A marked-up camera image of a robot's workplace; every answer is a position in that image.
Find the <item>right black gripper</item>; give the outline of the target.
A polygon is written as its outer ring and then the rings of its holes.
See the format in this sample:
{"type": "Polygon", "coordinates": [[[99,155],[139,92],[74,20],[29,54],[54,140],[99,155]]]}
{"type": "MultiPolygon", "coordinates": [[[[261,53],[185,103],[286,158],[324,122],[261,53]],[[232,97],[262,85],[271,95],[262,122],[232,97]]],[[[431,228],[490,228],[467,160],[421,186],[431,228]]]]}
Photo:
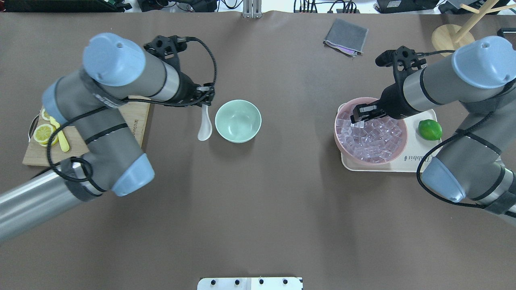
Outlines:
{"type": "Polygon", "coordinates": [[[406,102],[398,85],[390,85],[385,88],[378,104],[357,104],[352,110],[350,120],[355,124],[380,117],[390,117],[398,120],[408,117],[406,102]]]}

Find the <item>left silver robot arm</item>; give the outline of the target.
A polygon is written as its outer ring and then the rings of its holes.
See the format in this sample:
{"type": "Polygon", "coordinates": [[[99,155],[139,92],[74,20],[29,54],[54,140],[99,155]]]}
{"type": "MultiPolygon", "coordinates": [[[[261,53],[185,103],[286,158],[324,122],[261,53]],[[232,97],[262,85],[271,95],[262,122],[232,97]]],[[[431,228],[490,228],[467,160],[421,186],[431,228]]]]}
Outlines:
{"type": "Polygon", "coordinates": [[[83,64],[42,94],[42,106],[60,127],[79,132],[88,152],[58,163],[1,194],[1,241],[16,237],[107,191],[123,197],[147,185],[155,172],[119,108],[130,102],[199,106],[214,99],[215,81],[195,84],[181,71],[179,52],[199,38],[158,35],[143,47],[100,33],[83,50],[83,64]]]}

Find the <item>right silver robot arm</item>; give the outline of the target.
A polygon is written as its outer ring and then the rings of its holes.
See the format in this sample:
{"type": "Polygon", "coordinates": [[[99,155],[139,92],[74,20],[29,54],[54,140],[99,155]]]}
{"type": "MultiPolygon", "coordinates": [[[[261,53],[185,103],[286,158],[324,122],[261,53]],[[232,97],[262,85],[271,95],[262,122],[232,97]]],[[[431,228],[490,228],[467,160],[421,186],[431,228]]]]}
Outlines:
{"type": "Polygon", "coordinates": [[[429,194],[451,205],[481,209],[515,225],[515,172],[498,162],[515,141],[515,50],[498,35],[476,40],[435,64],[428,53],[401,46],[375,62],[392,67],[394,84],[379,100],[353,107],[351,121],[405,119],[453,102],[468,115],[416,178],[429,194]]]}

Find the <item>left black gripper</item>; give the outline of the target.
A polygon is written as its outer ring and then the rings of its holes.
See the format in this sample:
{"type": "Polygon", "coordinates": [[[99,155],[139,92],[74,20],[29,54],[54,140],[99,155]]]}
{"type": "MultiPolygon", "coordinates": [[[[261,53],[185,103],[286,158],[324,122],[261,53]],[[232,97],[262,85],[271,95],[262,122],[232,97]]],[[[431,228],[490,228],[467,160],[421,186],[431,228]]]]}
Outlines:
{"type": "Polygon", "coordinates": [[[214,82],[195,84],[185,73],[179,73],[179,88],[175,94],[175,106],[211,106],[214,99],[214,82]]]}

